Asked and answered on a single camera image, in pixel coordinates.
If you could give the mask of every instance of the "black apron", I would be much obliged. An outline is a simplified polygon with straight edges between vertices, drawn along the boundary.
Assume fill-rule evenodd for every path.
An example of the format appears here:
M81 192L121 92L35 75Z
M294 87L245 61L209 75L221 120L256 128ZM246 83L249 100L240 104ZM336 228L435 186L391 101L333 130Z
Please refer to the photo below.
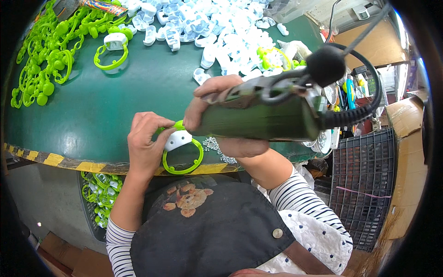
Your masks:
M297 243L263 194L227 176L183 178L145 203L130 251L137 277L226 277Z

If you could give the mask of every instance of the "finger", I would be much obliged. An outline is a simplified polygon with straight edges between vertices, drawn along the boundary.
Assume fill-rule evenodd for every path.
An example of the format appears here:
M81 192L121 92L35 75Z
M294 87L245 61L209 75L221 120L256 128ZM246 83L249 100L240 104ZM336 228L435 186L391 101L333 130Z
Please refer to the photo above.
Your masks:
M202 113L206 110L209 104L200 98L194 97L189 106L186 108L185 117L183 119L183 126L186 130L194 131L200 125Z
M241 84L243 81L238 75L217 76L207 79L203 85L194 90L195 97L201 97L210 93L220 93L233 86Z
M169 136L172 135L172 133L175 131L177 131L175 127L164 129L157 137L157 140L155 141L155 147L163 149Z
M142 113L136 113L134 114L134 118L132 119L131 124L131 131L137 126L137 124L140 122L140 120L146 115L153 112L142 112Z
M145 116L143 116L143 118L140 119L140 121L137 123L137 126L135 126L133 132L134 133L140 132L142 129L145 128L147 122L153 121L153 120L156 120L156 119L166 119L166 118L164 118L164 117L162 117L162 116L160 116L158 114L155 114L155 113L145 114Z
M143 136L146 139L146 141L148 141L152 138L152 135L154 135L154 133L157 131L158 128L161 127L169 128L174 126L174 124L175 124L174 121L169 120L167 118L160 118L160 117L151 118L150 120L147 120L145 122L144 126L137 134Z
M269 149L267 140L218 137L217 142L223 154L232 158L252 158Z

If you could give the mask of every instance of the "black plastic crate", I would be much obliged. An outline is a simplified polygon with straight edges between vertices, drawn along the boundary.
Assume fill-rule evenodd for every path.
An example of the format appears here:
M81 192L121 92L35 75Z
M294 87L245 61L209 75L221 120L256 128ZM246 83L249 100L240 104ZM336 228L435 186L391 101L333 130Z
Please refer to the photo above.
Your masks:
M106 230L101 228L95 222L95 217L97 214L94 212L95 207L97 207L97 203L86 201L86 199L82 195L82 188L87 184L87 181L82 178L80 171L78 172L78 185L80 198L82 199L83 211L85 213L86 221L88 222L89 230L91 230L92 235L101 242L106 242Z
M340 140L333 159L329 206L353 238L354 248L371 252L385 222L391 198L369 195L381 197L392 194L395 165L393 131L387 129Z

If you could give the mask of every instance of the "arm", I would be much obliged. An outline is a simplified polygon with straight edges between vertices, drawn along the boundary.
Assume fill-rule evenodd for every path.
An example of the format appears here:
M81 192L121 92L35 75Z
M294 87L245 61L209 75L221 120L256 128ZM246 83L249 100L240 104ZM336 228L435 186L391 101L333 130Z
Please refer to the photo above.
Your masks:
M281 185L292 174L291 162L273 149L252 158L236 158L251 177L265 189Z
M202 113L208 103L201 99L208 94L222 94L243 81L238 75L218 76L206 80L194 90L192 99L185 112L183 125L187 130L198 128ZM292 164L276 151L269 149L269 142L244 138L217 138L220 150L228 157L235 157L242 167L267 189L275 188L289 178Z
M171 127L174 121L153 112L136 113L128 135L129 171L110 218L122 229L137 231L141 225L144 194L159 167L163 148L175 128L164 130L155 142L152 135L159 127Z
M346 237L346 242L352 244L352 238L338 216L315 194L294 167L291 168L290 177L268 190L268 195L278 211L291 210L309 215L339 231Z
M128 172L120 194L111 210L110 218L113 222L128 231L137 231L141 225L141 213L144 204L144 194L148 182L139 180Z
M128 135L129 171L111 210L106 230L106 250L116 277L135 276L129 252L132 238L141 225L145 191L175 128L162 131L155 142L151 138L159 127L173 125L174 121L152 112L136 113L132 120Z

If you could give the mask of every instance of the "green table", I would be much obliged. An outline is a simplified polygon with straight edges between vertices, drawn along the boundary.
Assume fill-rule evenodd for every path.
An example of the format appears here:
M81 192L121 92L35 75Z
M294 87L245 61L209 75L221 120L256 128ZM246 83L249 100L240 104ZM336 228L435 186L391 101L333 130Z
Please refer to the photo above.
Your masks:
M157 21L154 25L157 29L160 27ZM285 25L290 33L286 37L276 26L266 30L274 42L301 40L312 51L322 44L318 27L305 16ZM37 103L20 109L10 107L10 91L12 86L17 87L27 56L15 66L4 119L7 151L62 168L125 174L129 162L126 136L134 113L153 111L175 121L183 119L192 92L198 86L192 74L200 67L203 48L196 47L194 42L182 43L179 51L171 52L164 41L147 47L142 43L144 32L137 32L128 44L126 67L116 74L108 74L93 63L95 51L103 44L105 35L100 34L97 39L86 36L74 56L70 80L55 84L54 94L43 107ZM107 51L101 56L101 63L110 64L121 53ZM220 75L218 63L207 73ZM272 148L293 162L317 155L298 143L272 143ZM194 145L185 145L168 154L168 164L176 169L188 168L197 156ZM193 174L237 170L237 164L225 164L215 151L210 151L205 152L201 166ZM157 174L167 172L160 168Z

